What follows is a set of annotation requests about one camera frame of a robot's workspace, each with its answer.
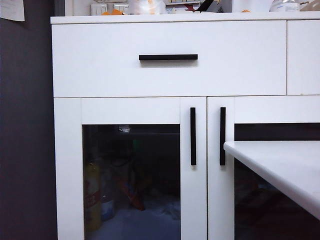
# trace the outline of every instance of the drawer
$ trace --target drawer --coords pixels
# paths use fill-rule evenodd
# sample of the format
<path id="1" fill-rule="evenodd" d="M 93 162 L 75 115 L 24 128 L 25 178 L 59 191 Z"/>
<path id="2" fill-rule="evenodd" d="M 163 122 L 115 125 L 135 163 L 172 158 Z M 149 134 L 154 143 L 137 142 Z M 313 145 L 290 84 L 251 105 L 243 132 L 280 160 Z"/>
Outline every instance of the drawer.
<path id="1" fill-rule="evenodd" d="M 57 24 L 54 97 L 286 94 L 286 21 Z M 198 54 L 140 61 L 139 55 Z"/>
<path id="2" fill-rule="evenodd" d="M 320 20 L 288 21 L 289 95 L 320 94 Z"/>

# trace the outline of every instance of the items on countertop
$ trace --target items on countertop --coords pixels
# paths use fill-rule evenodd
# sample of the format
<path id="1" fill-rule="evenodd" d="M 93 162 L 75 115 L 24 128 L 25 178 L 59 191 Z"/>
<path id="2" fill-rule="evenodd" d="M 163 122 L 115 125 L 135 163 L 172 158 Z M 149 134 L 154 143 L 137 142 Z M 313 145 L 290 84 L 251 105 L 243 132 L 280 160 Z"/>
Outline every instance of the items on countertop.
<path id="1" fill-rule="evenodd" d="M 101 15 L 103 15 L 103 16 L 107 16 L 107 15 L 124 15 L 124 13 L 122 11 L 117 10 L 117 9 L 113 9 L 111 13 L 105 11 Z"/>
<path id="2" fill-rule="evenodd" d="M 128 0 L 130 15 L 166 14 L 163 0 Z"/>
<path id="3" fill-rule="evenodd" d="M 300 3 L 296 0 L 274 0 L 270 12 L 299 12 Z"/>
<path id="4" fill-rule="evenodd" d="M 213 2 L 208 12 L 213 13 L 241 13 L 248 10 L 253 13 L 269 12 L 273 0 L 221 0 Z"/>
<path id="5" fill-rule="evenodd" d="M 320 11 L 320 0 L 301 0 L 300 11 Z"/>
<path id="6" fill-rule="evenodd" d="M 91 15 L 120 15 L 113 14 L 113 10 L 118 10 L 124 14 L 128 13 L 128 2 L 127 0 L 94 0 L 95 3 L 91 4 Z"/>

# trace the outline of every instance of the glass door panel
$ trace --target glass door panel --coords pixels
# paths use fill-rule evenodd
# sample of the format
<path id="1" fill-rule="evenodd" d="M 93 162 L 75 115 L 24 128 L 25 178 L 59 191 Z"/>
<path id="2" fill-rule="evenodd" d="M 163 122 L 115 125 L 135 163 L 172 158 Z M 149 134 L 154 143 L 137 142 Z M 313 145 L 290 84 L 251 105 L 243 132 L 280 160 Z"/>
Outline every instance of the glass door panel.
<path id="1" fill-rule="evenodd" d="M 180 125 L 82 125 L 86 240 L 180 240 Z"/>
<path id="2" fill-rule="evenodd" d="M 320 140 L 320 123 L 234 125 L 235 141 Z M 320 239 L 320 221 L 281 191 L 234 160 L 236 240 Z"/>

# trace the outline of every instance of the wall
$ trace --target wall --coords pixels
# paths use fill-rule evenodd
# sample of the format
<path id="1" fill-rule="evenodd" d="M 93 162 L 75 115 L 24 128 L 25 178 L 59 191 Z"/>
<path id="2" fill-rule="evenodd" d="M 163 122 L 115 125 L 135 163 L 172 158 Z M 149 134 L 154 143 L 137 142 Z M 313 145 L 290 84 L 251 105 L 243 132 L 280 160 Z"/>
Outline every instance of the wall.
<path id="1" fill-rule="evenodd" d="M 54 0 L 54 16 L 65 16 L 66 4 L 65 0 Z"/>
<path id="2" fill-rule="evenodd" d="M 0 239 L 56 240 L 54 0 L 24 9 L 25 22 L 0 19 Z"/>

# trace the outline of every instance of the yellow bottle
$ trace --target yellow bottle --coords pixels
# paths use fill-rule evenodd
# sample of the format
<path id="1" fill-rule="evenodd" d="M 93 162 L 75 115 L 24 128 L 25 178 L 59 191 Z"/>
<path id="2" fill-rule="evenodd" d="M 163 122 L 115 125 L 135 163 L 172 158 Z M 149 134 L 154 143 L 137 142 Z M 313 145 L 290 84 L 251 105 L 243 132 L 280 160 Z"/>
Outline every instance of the yellow bottle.
<path id="1" fill-rule="evenodd" d="M 84 169 L 84 225 L 86 231 L 101 226 L 100 168 L 88 163 Z"/>

